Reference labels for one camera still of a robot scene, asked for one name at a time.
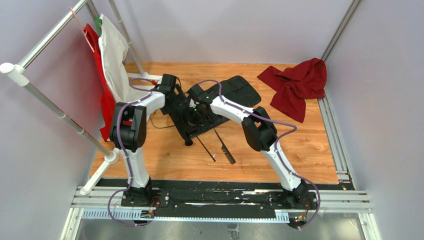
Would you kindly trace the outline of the thin black makeup brush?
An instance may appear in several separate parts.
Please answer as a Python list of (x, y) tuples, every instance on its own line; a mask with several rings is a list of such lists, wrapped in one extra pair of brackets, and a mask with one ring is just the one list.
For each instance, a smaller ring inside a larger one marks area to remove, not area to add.
[(207, 152), (207, 154), (210, 156), (210, 158), (216, 163), (216, 159), (214, 157), (214, 155), (211, 154), (211, 152), (207, 149), (207, 147), (204, 145), (204, 143), (200, 140), (200, 138), (198, 136), (196, 136), (196, 139), (200, 142), (200, 144), (202, 145), (202, 147), (205, 149), (205, 151)]

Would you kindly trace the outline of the large black powder brush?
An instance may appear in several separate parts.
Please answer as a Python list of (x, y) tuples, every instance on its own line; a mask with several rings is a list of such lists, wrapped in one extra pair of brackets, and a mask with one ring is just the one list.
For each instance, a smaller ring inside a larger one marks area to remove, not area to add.
[(193, 140), (191, 137), (187, 137), (184, 139), (184, 145), (185, 146), (192, 146), (194, 144)]

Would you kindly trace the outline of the black makeup brush roll case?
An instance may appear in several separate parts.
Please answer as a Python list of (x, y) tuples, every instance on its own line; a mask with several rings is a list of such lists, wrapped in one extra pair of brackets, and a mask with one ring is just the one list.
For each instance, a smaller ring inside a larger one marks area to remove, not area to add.
[[(219, 85), (216, 83), (205, 91), (216, 91), (217, 95), (219, 95)], [(194, 138), (201, 135), (229, 120), (224, 116), (218, 115), (219, 119), (215, 123), (191, 123), (189, 115), (193, 108), (189, 107), (188, 90), (186, 92), (182, 90), (182, 93), (184, 96), (183, 105), (176, 109), (160, 109), (160, 111), (163, 115), (170, 116), (178, 133), (184, 140), (187, 137)], [(239, 75), (221, 82), (221, 94), (228, 100), (246, 107), (253, 107), (262, 100), (252, 85)]]

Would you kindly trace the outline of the black comb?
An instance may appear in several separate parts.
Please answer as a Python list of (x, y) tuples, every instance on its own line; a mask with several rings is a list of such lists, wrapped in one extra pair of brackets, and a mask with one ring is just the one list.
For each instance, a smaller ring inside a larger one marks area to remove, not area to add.
[(229, 151), (229, 149), (227, 148), (227, 146), (225, 145), (225, 143), (223, 142), (222, 138), (220, 137), (220, 135), (218, 134), (218, 132), (215, 130), (215, 128), (213, 129), (216, 136), (218, 137), (220, 143), (221, 143), (221, 150), (224, 153), (224, 155), (226, 156), (226, 158), (228, 159), (229, 163), (231, 165), (234, 165), (236, 163), (235, 158), (233, 157), (233, 155), (231, 154), (231, 152)]

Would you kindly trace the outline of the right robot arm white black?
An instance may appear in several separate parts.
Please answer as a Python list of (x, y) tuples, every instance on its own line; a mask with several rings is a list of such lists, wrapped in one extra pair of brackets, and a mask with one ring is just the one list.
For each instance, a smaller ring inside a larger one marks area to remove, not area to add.
[(256, 152), (260, 152), (276, 172), (280, 185), (287, 192), (286, 203), (294, 209), (306, 202), (308, 186), (306, 181), (297, 174), (286, 157), (279, 140), (275, 124), (297, 127), (293, 124), (270, 119), (267, 111), (262, 107), (252, 108), (236, 103), (218, 92), (207, 93), (199, 84), (188, 90), (188, 97), (207, 113), (223, 116), (237, 124), (242, 129), (247, 144)]

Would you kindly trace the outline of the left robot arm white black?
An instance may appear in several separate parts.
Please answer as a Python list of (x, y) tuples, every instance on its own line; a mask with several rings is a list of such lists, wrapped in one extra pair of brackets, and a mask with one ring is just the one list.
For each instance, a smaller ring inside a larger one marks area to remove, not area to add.
[(148, 117), (165, 106), (166, 97), (174, 92), (177, 83), (180, 83), (177, 76), (163, 74), (152, 89), (136, 88), (146, 92), (142, 97), (118, 102), (114, 108), (109, 139), (122, 154), (127, 171), (127, 187), (122, 191), (123, 196), (126, 201), (142, 207), (155, 200), (143, 154)]

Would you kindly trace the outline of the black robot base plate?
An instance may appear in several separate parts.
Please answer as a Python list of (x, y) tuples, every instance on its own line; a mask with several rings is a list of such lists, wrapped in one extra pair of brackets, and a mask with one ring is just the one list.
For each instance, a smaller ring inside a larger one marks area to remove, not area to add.
[(141, 206), (125, 200), (120, 207), (151, 208), (155, 219), (271, 219), (276, 210), (293, 210), (312, 215), (321, 199), (307, 184), (307, 195), (299, 204), (287, 201), (287, 192), (279, 183), (153, 180), (154, 201)]

